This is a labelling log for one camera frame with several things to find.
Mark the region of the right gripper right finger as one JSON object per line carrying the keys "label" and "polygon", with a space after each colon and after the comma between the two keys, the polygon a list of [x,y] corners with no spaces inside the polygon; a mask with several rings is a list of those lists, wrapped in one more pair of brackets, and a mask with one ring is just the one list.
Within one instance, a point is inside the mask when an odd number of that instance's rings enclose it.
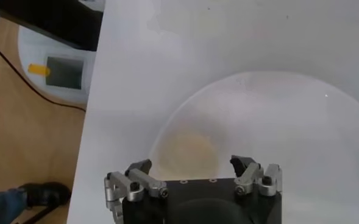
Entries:
{"label": "right gripper right finger", "polygon": [[232,155],[230,163],[235,171],[235,193],[242,197],[253,193],[254,189],[265,197],[273,197],[282,192],[282,169],[278,164],[269,164],[264,170],[260,163],[250,157]]}

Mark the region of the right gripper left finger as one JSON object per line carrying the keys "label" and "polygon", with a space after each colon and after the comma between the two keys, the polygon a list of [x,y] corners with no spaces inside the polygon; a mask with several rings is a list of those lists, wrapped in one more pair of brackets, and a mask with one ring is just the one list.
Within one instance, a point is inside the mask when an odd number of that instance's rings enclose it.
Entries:
{"label": "right gripper left finger", "polygon": [[124,173],[109,172],[105,176],[106,207],[112,212],[116,224],[124,222],[124,199],[138,202],[146,195],[158,199],[168,198],[167,183],[149,176],[151,167],[151,160],[145,159],[132,163]]}

